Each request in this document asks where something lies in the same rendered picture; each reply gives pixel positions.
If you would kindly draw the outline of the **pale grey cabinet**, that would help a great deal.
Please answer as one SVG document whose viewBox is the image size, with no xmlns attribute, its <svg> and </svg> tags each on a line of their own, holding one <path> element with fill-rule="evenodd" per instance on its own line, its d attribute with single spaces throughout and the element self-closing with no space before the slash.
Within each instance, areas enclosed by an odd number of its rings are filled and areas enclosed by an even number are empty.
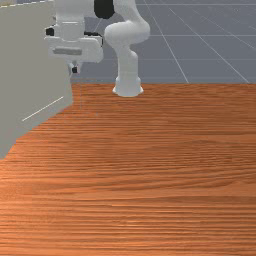
<svg viewBox="0 0 256 256">
<path fill-rule="evenodd" d="M 0 6 L 0 159 L 73 103 L 67 64 L 44 40 L 53 15 L 49 1 Z"/>
</svg>

